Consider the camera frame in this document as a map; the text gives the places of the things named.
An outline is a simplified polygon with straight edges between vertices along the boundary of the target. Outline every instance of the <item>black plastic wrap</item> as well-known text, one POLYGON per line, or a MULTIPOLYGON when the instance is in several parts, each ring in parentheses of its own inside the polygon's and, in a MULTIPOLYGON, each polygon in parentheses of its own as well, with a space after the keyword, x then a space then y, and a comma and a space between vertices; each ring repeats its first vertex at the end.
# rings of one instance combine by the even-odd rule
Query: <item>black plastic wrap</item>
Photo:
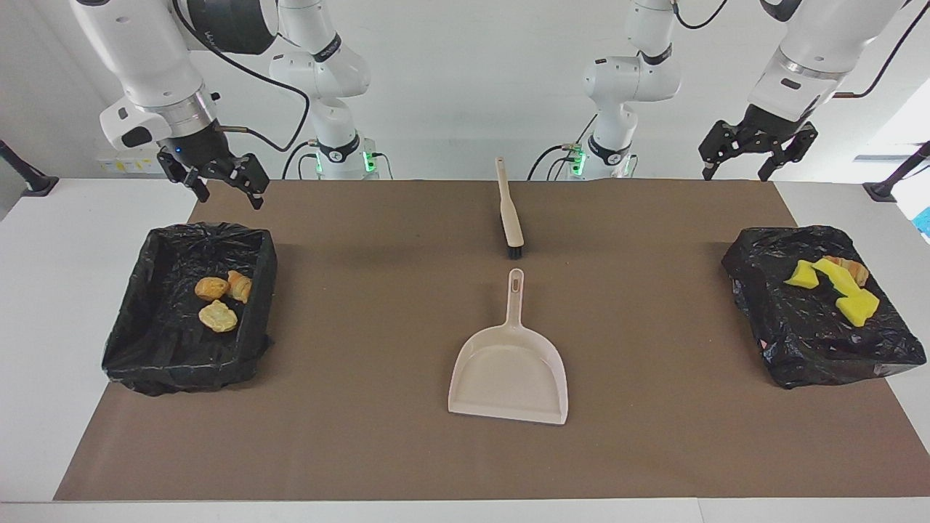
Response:
POLYGON ((832 227, 745 229, 723 259, 737 307, 749 317, 765 366, 785 388, 890 376, 926 363, 921 343, 874 275, 865 288, 881 300, 864 327, 836 308, 841 296, 818 273, 814 289, 784 283, 798 260, 836 256, 865 264, 846 233, 832 227))
POLYGON ((255 376, 269 340, 277 258, 268 231, 231 223, 173 225, 149 232, 107 340, 103 369, 149 396, 213 391, 255 376), (252 278, 248 304, 225 302, 239 322, 217 334, 200 322, 208 305, 193 289, 235 270, 252 278))

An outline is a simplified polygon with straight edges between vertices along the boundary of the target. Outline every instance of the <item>croissant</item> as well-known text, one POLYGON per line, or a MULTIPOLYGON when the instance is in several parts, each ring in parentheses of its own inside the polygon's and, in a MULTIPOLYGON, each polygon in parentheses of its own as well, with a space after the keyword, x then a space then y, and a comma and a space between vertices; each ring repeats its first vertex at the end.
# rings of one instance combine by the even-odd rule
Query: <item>croissant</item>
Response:
POLYGON ((844 258, 837 258, 835 256, 824 256, 824 258, 849 271, 849 274, 853 276, 853 279, 856 280, 856 283, 860 287, 864 287, 866 282, 869 281, 869 269, 866 269, 866 266, 862 263, 844 258))
POLYGON ((248 303, 248 295, 252 292, 252 279, 238 271, 229 272, 229 290, 227 293, 234 300, 248 303))

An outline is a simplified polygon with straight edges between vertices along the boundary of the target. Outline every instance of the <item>sponge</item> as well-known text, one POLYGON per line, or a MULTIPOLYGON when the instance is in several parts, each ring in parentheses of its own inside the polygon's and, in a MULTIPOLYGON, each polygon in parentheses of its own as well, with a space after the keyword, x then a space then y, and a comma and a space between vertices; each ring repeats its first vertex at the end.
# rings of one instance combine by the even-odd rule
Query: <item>sponge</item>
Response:
POLYGON ((862 327, 878 310, 878 303, 879 300, 874 294, 861 288, 857 293, 837 300, 836 308, 840 309, 849 323, 862 327))
POLYGON ((807 260, 798 260, 798 266, 794 269, 794 274, 785 280, 785 283, 801 288, 816 288, 820 284, 817 280, 814 264, 807 260))
POLYGON ((827 275, 830 279, 830 282, 840 294, 844 296, 852 296, 859 292, 859 284, 856 283, 856 280, 853 278, 849 271, 843 267, 833 263, 826 258, 821 258, 817 260, 813 265, 815 269, 821 273, 827 275))

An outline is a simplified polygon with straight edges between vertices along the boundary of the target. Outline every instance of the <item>white table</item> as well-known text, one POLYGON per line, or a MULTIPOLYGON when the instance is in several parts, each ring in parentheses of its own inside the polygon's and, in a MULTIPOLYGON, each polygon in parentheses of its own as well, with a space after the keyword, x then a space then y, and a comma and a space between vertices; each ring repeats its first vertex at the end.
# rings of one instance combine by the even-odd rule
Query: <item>white table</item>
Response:
MULTIPOLYGON (((858 185, 777 185, 800 225, 841 228, 915 335, 930 342, 930 246, 858 185)), ((930 498, 365 503, 52 503, 107 379, 101 348, 142 238, 195 200, 167 181, 62 180, 0 221, 0 521, 930 521, 930 498), (49 296, 66 309, 49 314, 49 296), (38 381, 33 370, 41 369, 38 381)), ((930 448, 930 367, 888 381, 930 448)))

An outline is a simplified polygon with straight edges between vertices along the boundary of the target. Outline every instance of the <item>pastry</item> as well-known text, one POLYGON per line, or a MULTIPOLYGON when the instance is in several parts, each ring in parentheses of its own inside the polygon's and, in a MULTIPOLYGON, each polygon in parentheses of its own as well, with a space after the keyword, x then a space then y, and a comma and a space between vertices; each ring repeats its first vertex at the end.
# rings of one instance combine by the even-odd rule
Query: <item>pastry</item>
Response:
POLYGON ((212 302, 222 298, 223 294, 226 294, 226 291, 229 290, 229 287, 230 284, 222 278, 208 277, 197 282, 197 286, 193 288, 193 293, 201 300, 212 302))
POLYGON ((869 281, 869 269, 866 269, 866 266, 862 263, 846 260, 844 258, 837 258, 835 256, 824 256, 824 258, 849 271, 849 274, 853 276, 853 279, 856 280, 856 283, 860 287, 865 287, 866 282, 869 281))
POLYGON ((238 322, 235 312, 220 300, 214 300, 201 309, 197 317, 200 318, 201 323, 217 333, 235 329, 235 324, 238 322))
POLYGON ((252 278, 242 275, 237 271, 229 272, 229 290, 227 291, 234 300, 242 303, 248 303, 248 295, 252 292, 252 278))

